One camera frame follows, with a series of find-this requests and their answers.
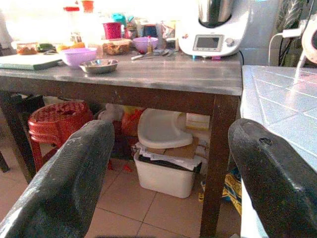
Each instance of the teal container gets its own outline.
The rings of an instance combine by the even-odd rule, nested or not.
[[[124,27],[127,26],[127,22],[125,20],[125,16],[122,15],[121,13],[114,13],[112,14],[112,18],[115,22],[120,22]]]

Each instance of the tiled floor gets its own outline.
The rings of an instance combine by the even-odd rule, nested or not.
[[[10,143],[0,140],[0,150],[11,170],[0,172],[0,220],[27,187]],[[112,159],[113,171],[107,171],[100,199],[87,238],[104,236],[143,236],[157,238],[199,237],[202,203],[199,178],[190,197],[181,199],[141,188],[135,165],[123,171],[125,161]],[[240,233],[241,218],[230,202],[220,210],[217,237],[229,238]]]

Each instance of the appliance display screen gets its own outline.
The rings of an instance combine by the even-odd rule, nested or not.
[[[199,37],[197,40],[197,48],[217,48],[219,43],[219,37]]]

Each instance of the white tiled counter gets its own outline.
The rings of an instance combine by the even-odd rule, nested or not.
[[[317,69],[250,66],[242,68],[241,118],[283,137],[317,172]],[[242,184],[241,237],[268,237]]]

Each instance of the white plastic bin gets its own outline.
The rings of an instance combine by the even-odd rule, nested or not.
[[[195,173],[139,161],[139,151],[134,155],[140,185],[143,188],[185,198],[191,193]]]

